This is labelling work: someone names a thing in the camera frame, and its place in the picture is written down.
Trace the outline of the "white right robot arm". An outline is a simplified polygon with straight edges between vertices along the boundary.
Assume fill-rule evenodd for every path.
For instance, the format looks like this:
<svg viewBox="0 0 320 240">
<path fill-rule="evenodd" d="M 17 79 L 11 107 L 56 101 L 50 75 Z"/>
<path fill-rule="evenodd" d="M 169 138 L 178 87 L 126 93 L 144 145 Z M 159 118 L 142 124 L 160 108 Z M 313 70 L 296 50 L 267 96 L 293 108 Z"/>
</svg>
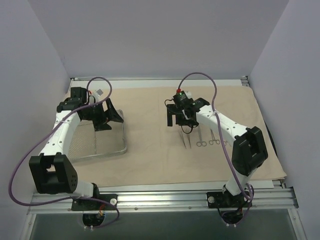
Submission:
<svg viewBox="0 0 320 240">
<path fill-rule="evenodd" d="M 173 104 L 166 104 L 167 125 L 173 125 L 173 116 L 180 126 L 190 128 L 204 125 L 219 135 L 220 141 L 226 141 L 232 147 L 232 156 L 228 155 L 226 146 L 222 143 L 231 177 L 223 187 L 223 203 L 234 206 L 240 201 L 240 194 L 251 201 L 254 190 L 249 181 L 255 171 L 268 159 L 268 151 L 263 132 L 257 126 L 252 128 L 241 125 L 223 115 L 203 98 L 179 100 L 177 96 L 171 99 Z"/>
</svg>

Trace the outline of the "beige cloth wrap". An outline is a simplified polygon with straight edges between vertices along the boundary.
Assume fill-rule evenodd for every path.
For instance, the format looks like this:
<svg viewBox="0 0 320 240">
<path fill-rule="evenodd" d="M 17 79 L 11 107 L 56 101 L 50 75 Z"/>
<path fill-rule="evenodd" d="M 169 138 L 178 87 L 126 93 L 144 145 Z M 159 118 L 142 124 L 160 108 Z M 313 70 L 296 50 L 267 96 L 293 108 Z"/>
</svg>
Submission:
<svg viewBox="0 0 320 240">
<path fill-rule="evenodd" d="M 172 98 L 174 87 L 114 89 L 111 101 L 122 110 L 127 140 L 124 154 L 72 163 L 82 181 L 100 187 L 129 185 L 226 182 L 231 170 L 220 144 L 198 147 L 198 130 L 190 134 L 191 149 L 178 126 L 167 126 L 164 101 Z M 210 129 L 201 126 L 204 141 Z"/>
</svg>

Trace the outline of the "steel forceps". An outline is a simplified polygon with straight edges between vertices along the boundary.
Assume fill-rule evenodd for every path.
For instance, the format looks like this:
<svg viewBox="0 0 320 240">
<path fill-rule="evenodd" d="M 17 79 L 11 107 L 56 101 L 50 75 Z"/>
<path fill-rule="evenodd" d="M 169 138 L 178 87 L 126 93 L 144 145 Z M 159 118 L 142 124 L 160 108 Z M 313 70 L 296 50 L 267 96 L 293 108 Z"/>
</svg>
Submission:
<svg viewBox="0 0 320 240">
<path fill-rule="evenodd" d="M 187 140 L 188 140 L 189 148 L 191 149 L 191 148 L 192 148 L 192 144 L 191 144 L 191 137 L 190 137 L 190 134 L 189 134 L 189 133 L 186 133 L 185 135 L 186 135 Z"/>
</svg>

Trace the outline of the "wire mesh instrument tray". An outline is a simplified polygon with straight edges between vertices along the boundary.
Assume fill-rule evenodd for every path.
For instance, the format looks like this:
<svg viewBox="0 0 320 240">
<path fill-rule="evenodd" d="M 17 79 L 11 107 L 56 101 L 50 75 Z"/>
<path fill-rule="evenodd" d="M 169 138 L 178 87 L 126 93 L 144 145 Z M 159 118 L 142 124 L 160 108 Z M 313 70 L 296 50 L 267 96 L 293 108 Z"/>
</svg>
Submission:
<svg viewBox="0 0 320 240">
<path fill-rule="evenodd" d="M 127 152 L 125 124 L 111 121 L 111 130 L 95 131 L 91 121 L 81 121 L 72 136 L 68 159 L 72 163 L 111 158 Z"/>
</svg>

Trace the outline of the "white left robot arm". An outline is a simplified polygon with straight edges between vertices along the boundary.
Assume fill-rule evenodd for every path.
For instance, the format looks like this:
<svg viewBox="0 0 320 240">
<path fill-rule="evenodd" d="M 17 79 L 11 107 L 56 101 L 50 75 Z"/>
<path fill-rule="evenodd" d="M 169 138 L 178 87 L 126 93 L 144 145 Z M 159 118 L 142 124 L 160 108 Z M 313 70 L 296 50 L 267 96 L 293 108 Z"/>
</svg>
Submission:
<svg viewBox="0 0 320 240">
<path fill-rule="evenodd" d="M 101 101 L 101 94 L 101 90 L 91 92 L 83 87 L 72 87 L 69 97 L 57 106 L 53 132 L 39 155 L 29 160 L 39 194 L 83 197 L 83 204 L 90 210 L 100 206 L 97 185 L 79 180 L 68 154 L 81 121 L 92 122 L 95 132 L 112 130 L 109 122 L 124 123 L 123 112 L 117 110 L 110 99 Z"/>
</svg>

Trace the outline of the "curved steel tweezers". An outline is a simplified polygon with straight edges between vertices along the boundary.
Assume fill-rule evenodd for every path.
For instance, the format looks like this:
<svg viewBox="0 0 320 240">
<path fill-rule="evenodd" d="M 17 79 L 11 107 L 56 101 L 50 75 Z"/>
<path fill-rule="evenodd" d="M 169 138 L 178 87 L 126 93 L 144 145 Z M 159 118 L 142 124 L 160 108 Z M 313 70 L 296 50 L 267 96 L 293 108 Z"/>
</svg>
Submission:
<svg viewBox="0 0 320 240">
<path fill-rule="evenodd" d="M 182 130 L 179 129 L 179 130 L 178 130 L 178 133 L 179 133 L 179 137 L 180 137 L 180 139 L 181 139 L 181 142 L 182 142 L 184 148 L 186 149 L 187 147 L 186 147 L 186 143 L 185 143 L 185 140 L 184 140 L 184 136 L 183 136 Z"/>
</svg>

